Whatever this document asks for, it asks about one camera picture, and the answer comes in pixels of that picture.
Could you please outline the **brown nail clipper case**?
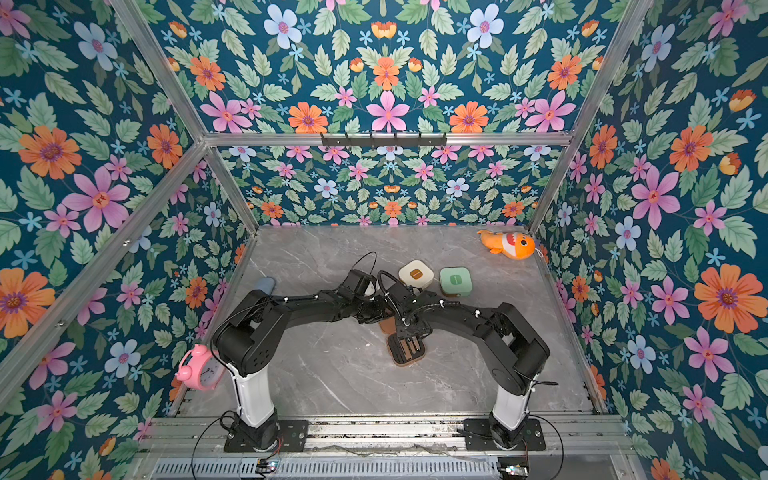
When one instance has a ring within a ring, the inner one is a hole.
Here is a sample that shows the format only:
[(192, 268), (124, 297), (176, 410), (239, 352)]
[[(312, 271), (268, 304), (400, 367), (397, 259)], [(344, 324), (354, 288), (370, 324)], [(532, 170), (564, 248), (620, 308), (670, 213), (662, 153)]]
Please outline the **brown nail clipper case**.
[(396, 366), (406, 367), (425, 357), (427, 350), (423, 341), (417, 337), (400, 338), (393, 317), (380, 322), (379, 327), (386, 335), (387, 351)]

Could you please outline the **cream nail clipper case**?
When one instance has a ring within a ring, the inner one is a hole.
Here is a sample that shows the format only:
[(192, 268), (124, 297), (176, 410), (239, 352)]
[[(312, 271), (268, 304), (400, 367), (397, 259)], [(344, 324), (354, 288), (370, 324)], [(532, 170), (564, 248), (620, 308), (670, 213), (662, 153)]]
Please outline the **cream nail clipper case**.
[(435, 280), (434, 271), (421, 260), (412, 260), (400, 268), (397, 274), (406, 286), (426, 290)]

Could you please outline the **green nail clipper case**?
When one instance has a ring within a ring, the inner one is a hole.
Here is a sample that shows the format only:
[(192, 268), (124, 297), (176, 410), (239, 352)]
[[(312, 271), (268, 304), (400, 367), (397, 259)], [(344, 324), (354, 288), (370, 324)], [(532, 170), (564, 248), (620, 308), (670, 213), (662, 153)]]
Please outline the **green nail clipper case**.
[(449, 297), (466, 297), (473, 291), (471, 273), (466, 267), (446, 267), (439, 272), (441, 292)]

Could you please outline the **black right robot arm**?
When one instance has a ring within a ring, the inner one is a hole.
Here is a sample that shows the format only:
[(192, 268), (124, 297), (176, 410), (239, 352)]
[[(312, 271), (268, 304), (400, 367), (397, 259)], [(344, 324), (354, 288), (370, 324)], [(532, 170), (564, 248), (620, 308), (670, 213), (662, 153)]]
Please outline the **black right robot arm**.
[(498, 386), (486, 437), (502, 450), (523, 441), (530, 397), (550, 348), (514, 305), (470, 306), (401, 284), (375, 299), (395, 318), (400, 337), (423, 339), (442, 330), (473, 342)]

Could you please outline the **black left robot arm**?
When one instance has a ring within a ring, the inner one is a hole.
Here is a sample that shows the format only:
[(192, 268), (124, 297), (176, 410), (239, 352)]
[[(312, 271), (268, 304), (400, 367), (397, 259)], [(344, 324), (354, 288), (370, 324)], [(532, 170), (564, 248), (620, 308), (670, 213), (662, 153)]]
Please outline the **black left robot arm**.
[(336, 288), (314, 294), (249, 292), (211, 338), (214, 356), (229, 372), (237, 400), (236, 415), (221, 422), (227, 430), (225, 450), (264, 452), (278, 446), (281, 434), (268, 367), (288, 329), (347, 318), (375, 324), (391, 316), (375, 277), (356, 269)]

